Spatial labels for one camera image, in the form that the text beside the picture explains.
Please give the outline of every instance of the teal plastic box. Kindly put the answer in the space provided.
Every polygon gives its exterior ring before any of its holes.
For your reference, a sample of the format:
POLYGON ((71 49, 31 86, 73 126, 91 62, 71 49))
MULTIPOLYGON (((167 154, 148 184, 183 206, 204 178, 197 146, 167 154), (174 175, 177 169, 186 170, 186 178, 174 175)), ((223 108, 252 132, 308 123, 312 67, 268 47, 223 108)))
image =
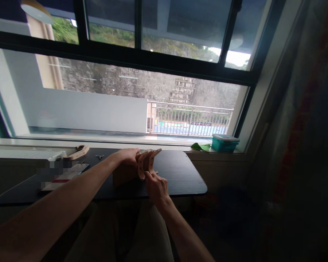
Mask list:
POLYGON ((239 144, 239 139, 229 135, 212 135, 212 148, 218 152, 232 153, 239 144))

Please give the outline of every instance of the white radiator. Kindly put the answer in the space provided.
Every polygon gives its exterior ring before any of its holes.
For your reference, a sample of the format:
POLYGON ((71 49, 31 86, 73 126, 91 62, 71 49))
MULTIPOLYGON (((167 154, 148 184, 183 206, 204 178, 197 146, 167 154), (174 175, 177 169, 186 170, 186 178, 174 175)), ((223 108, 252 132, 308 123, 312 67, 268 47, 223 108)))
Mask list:
POLYGON ((0 158, 4 159, 37 159, 47 161, 57 161, 66 155, 65 151, 52 150, 16 150, 1 149, 0 158))

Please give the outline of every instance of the hand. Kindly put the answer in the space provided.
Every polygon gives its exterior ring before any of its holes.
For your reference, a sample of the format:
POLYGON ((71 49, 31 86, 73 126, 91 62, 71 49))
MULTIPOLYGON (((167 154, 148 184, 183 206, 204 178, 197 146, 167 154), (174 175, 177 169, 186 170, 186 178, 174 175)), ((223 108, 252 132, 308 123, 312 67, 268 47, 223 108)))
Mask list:
POLYGON ((156 173, 151 174, 145 171, 145 175, 147 194, 156 205, 159 212, 162 212, 172 204, 168 192, 168 181, 165 178, 161 178, 156 173))
POLYGON ((137 161, 135 157, 139 151, 140 150, 138 148, 126 148, 119 150, 118 152, 114 153, 114 155, 117 156, 117 159, 120 161, 120 163, 136 166, 137 161))

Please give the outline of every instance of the small metal bolt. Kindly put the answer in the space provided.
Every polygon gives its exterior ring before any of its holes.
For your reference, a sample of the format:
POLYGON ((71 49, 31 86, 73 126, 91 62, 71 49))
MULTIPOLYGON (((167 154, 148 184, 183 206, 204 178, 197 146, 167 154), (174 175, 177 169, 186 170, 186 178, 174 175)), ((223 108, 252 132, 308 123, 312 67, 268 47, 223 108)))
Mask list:
POLYGON ((101 160, 102 157, 104 157, 105 155, 101 155, 101 156, 95 156, 98 157, 98 160, 101 160))

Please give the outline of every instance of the wooden piece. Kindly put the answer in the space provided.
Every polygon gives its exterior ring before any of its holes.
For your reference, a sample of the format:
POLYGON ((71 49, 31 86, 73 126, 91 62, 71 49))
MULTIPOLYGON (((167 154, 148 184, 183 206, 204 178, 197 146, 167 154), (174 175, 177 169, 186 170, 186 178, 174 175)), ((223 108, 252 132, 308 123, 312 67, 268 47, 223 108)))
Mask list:
POLYGON ((63 158, 64 161, 73 161, 83 155, 86 155, 86 153, 89 151, 89 146, 78 146, 75 148, 77 151, 69 156, 66 156, 63 158))
POLYGON ((141 180, 146 178, 145 174, 142 172, 141 168, 144 168, 144 160, 146 156, 150 153, 148 150, 143 150, 139 152, 136 156, 137 158, 137 167, 128 166, 121 164, 113 171, 113 186, 117 188, 122 184, 125 184, 137 177, 141 180))
POLYGON ((156 155, 158 155, 159 154, 159 152, 161 151, 161 148, 160 149, 157 149, 156 151, 154 151, 154 152, 152 152, 152 154, 149 156, 149 159, 148 159, 148 165, 147 165, 147 170, 148 170, 148 172, 150 172, 151 174, 152 173, 158 173, 158 172, 156 172, 156 171, 154 171, 154 169, 153 169, 153 165, 154 165, 154 157, 156 156, 156 155))
POLYGON ((113 171, 113 187, 117 188, 138 177, 137 167, 121 164, 113 171))
POLYGON ((149 154, 150 152, 144 152, 143 154, 140 155, 137 161, 137 174, 141 180, 145 180, 146 178, 146 175, 142 172, 142 169, 144 169, 145 167, 144 166, 145 158, 147 158, 149 154))

